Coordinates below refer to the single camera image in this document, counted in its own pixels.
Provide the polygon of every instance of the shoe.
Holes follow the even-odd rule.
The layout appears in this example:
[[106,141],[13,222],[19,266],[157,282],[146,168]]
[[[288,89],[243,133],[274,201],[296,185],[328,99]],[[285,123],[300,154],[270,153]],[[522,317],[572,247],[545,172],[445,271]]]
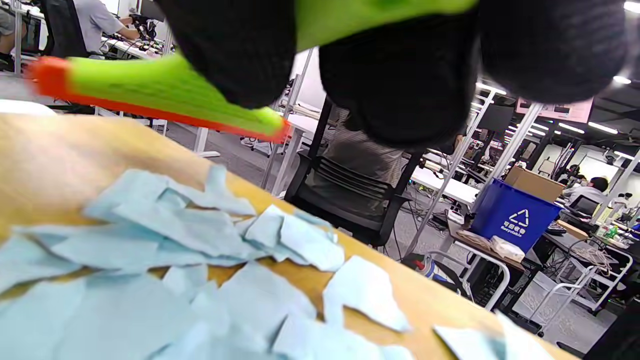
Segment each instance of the shoe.
[[258,140],[256,138],[244,138],[240,143],[247,147],[253,147]]
[[15,62],[13,62],[13,56],[0,56],[0,71],[15,71]]

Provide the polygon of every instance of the metal pole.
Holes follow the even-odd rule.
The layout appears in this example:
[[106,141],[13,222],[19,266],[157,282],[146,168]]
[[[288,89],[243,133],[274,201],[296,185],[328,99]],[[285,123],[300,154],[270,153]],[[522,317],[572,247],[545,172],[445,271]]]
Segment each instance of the metal pole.
[[629,164],[629,166],[627,166],[625,171],[622,173],[622,176],[620,176],[620,178],[618,179],[618,182],[613,186],[611,190],[609,190],[609,195],[607,196],[607,200],[600,205],[600,208],[593,215],[589,224],[591,225],[595,224],[596,221],[598,221],[598,219],[602,216],[602,213],[604,212],[604,209],[607,208],[607,205],[611,203],[611,201],[615,197],[618,196],[618,193],[622,189],[622,186],[627,182],[629,175],[631,175],[631,173],[636,168],[636,165],[638,165],[638,161],[640,161],[640,149],[638,149],[638,151],[636,152],[635,158],[631,160],[631,163]]
[[495,94],[496,94],[496,91],[491,90],[491,92],[489,93],[489,96],[487,97],[487,100],[485,100],[484,102],[484,106],[482,107],[482,110],[480,111],[478,116],[476,116],[476,118],[471,121],[471,124],[468,126],[467,135],[465,136],[465,139],[462,141],[460,146],[458,146],[456,150],[453,152],[453,159],[449,166],[449,173],[447,174],[447,177],[444,179],[442,186],[440,187],[440,189],[438,189],[438,192],[433,197],[433,201],[431,202],[429,210],[427,211],[427,215],[422,219],[422,223],[420,224],[418,231],[415,233],[413,240],[411,241],[411,243],[409,244],[409,247],[404,253],[404,256],[411,254],[413,250],[415,250],[415,247],[418,245],[418,242],[420,241],[420,235],[424,231],[424,227],[429,222],[429,219],[431,218],[431,216],[433,216],[433,210],[435,209],[436,205],[438,204],[438,201],[442,197],[442,194],[444,194],[444,190],[447,188],[449,181],[451,181],[451,179],[456,174],[456,169],[458,168],[458,164],[462,160],[462,156],[465,154],[465,151],[467,150],[467,148],[469,147],[469,144],[471,144],[471,141],[473,140],[472,136],[474,134],[474,131],[476,130],[478,124],[480,124],[480,120],[482,120],[482,117],[484,116],[484,113],[486,112],[487,108],[489,107],[489,105],[491,105],[491,101],[493,100],[493,96]]
[[[485,186],[478,193],[476,197],[477,199],[482,199],[484,189],[486,189],[486,185],[489,182],[493,181],[493,178],[500,177],[504,172],[504,169],[507,168],[507,166],[509,165],[509,161],[511,161],[511,158],[520,147],[520,144],[524,140],[525,136],[527,136],[527,132],[531,128],[531,124],[533,124],[533,122],[536,120],[536,117],[538,117],[540,110],[542,110],[542,106],[543,106],[542,104],[534,102],[529,108],[529,111],[527,111],[527,114],[524,115],[524,118],[522,119],[522,122],[520,123],[520,126],[516,130],[515,134],[513,134],[513,137],[511,138],[509,145],[507,145],[507,147],[504,148],[504,152],[502,153],[502,156],[498,160],[498,163],[495,164],[495,168],[493,168],[491,175],[487,177],[487,180],[484,183]],[[472,212],[476,210],[479,203],[480,203],[479,201],[474,202]]]
[[[314,50],[315,49],[313,47],[309,49],[307,59],[305,60],[305,66],[302,68],[302,74],[296,74],[296,77],[293,79],[291,92],[289,92],[289,98],[287,99],[287,104],[284,107],[283,116],[285,120],[289,118],[289,112],[291,111],[291,109],[293,109],[293,107],[296,105],[296,102],[298,101],[298,95],[300,94],[300,89],[302,89],[302,82],[304,81],[305,75],[307,74],[307,68],[309,67],[309,62],[311,61],[311,56],[313,55]],[[267,162],[267,167],[264,169],[262,182],[260,183],[260,187],[263,189],[267,187],[267,182],[269,181],[269,176],[271,175],[271,168],[273,167],[273,160],[275,159],[275,155],[278,152],[279,148],[279,143],[274,144],[273,151],[271,151],[271,155],[269,156],[269,161]]]
[[166,26],[166,36],[164,37],[164,47],[162,49],[162,55],[171,54],[171,45],[173,44],[173,32],[171,28],[169,28],[169,24],[164,21],[164,25]]
[[18,0],[10,0],[9,8],[13,11],[15,15],[15,29],[14,29],[14,37],[15,37],[15,68],[13,72],[21,76],[22,75],[22,5],[18,2]]

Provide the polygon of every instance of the office chair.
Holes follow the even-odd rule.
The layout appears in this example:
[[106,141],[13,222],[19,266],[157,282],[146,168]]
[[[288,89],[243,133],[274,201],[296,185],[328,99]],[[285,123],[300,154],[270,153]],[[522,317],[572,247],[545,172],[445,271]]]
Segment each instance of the office chair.
[[[391,235],[400,207],[410,200],[403,197],[402,194],[424,149],[411,153],[395,186],[348,169],[335,161],[318,155],[321,148],[327,146],[327,143],[333,140],[332,135],[335,136],[335,132],[340,129],[340,126],[336,129],[327,129],[333,107],[334,105],[328,99],[325,100],[310,149],[307,152],[298,153],[300,165],[284,199],[302,210],[329,221],[336,227],[342,227],[352,232],[353,237],[363,243],[373,247],[384,246]],[[335,199],[329,199],[316,192],[306,183],[311,171],[314,172],[314,177],[320,177],[326,183],[349,195],[386,204],[382,214],[371,216],[357,213],[345,207],[344,204],[335,202]]]
[[[93,53],[86,50],[80,21],[73,0],[41,0],[40,11],[47,23],[47,45],[44,55],[57,58],[88,58],[91,55],[115,58],[109,54]],[[87,105],[50,105],[52,110],[62,110],[67,113],[93,115],[95,109]]]

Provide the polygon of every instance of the light blue paper scrap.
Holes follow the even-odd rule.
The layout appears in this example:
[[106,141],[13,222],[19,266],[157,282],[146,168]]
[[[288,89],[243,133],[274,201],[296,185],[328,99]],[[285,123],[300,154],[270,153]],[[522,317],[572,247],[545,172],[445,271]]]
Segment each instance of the light blue paper scrap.
[[80,305],[85,280],[40,282],[0,312],[0,359],[51,360]]
[[215,281],[209,281],[200,289],[191,302],[191,308],[209,326],[210,337],[220,338],[227,335],[231,317]]
[[197,321],[186,301],[149,274],[91,276],[54,359],[146,359]]
[[344,305],[389,329],[411,330],[394,299],[387,272],[360,256],[352,256],[335,273],[323,291],[323,302],[324,319],[330,325],[344,326]]
[[300,218],[284,218],[280,241],[320,271],[334,272],[344,263],[344,249],[329,240],[324,231]]
[[150,263],[162,240],[162,236],[136,224],[109,224],[70,236],[50,250],[84,266],[128,270]]
[[264,256],[271,256],[275,261],[279,263],[285,261],[286,259],[290,259],[298,265],[309,265],[309,262],[307,260],[304,260],[300,255],[296,254],[281,243],[277,243],[274,247],[268,247],[261,242],[246,239],[245,234],[247,230],[255,223],[256,219],[258,218],[254,217],[236,222],[236,230],[238,231],[238,233],[243,238],[245,238],[246,242],[256,248],[256,253],[253,254],[255,259],[259,259]]
[[404,352],[393,348],[383,350],[355,332],[296,315],[287,317],[272,351],[289,360],[413,359],[406,349]]
[[280,228],[285,215],[284,211],[271,205],[247,229],[244,238],[266,247],[275,247],[280,242]]
[[552,360],[549,353],[522,328],[514,324],[506,315],[497,313],[504,331],[507,360]]
[[254,262],[240,269],[218,293],[231,316],[229,340],[251,351],[268,351],[287,315],[309,319],[317,316],[316,308],[302,291]]
[[251,202],[244,198],[235,197],[227,189],[226,184],[219,188],[208,186],[204,192],[174,180],[170,180],[168,186],[201,208],[216,208],[235,215],[255,215],[255,209]]
[[119,222],[122,219],[112,212],[125,203],[155,202],[168,186],[170,178],[138,169],[125,171],[111,186],[85,207],[87,217]]
[[168,209],[144,202],[122,204],[114,213],[210,256],[245,258],[253,247],[242,241],[222,211]]
[[223,165],[211,165],[204,188],[206,193],[217,195],[225,200],[227,209],[219,209],[237,215],[256,215],[255,209],[248,199],[236,197],[227,188],[227,168]]
[[198,322],[180,340],[162,348],[148,360],[210,360],[210,341],[209,326]]
[[0,293],[23,282],[69,274],[81,267],[14,234],[0,248]]
[[[506,360],[504,351],[502,351],[502,355],[496,352],[495,340],[481,331],[442,326],[434,326],[433,330],[447,344],[458,360]],[[504,348],[504,342],[502,340],[499,342]]]
[[312,225],[325,227],[326,230],[324,230],[324,233],[326,234],[326,237],[334,243],[338,242],[338,234],[335,232],[335,228],[330,222],[326,221],[325,219],[315,217],[314,215],[311,215],[310,213],[307,213],[306,211],[302,211],[300,209],[295,209],[293,211],[293,215]]
[[198,289],[207,283],[208,276],[207,265],[172,266],[162,282],[176,296],[191,302]]
[[156,202],[167,208],[184,209],[189,204],[189,199],[174,189],[166,189]]

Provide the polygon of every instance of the gray shirt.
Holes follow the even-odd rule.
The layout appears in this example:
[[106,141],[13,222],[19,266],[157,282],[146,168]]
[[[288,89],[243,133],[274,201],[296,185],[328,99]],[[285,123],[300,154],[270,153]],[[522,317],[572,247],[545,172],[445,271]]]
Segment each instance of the gray shirt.
[[100,52],[103,32],[112,35],[124,28],[100,0],[74,0],[74,4],[88,52]]
[[[402,150],[380,145],[362,131],[349,131],[342,124],[335,129],[335,136],[322,153],[325,158],[355,172],[395,186],[402,167]],[[380,216],[385,202],[364,197],[333,184],[311,171],[306,181],[315,192],[338,205],[361,215]]]

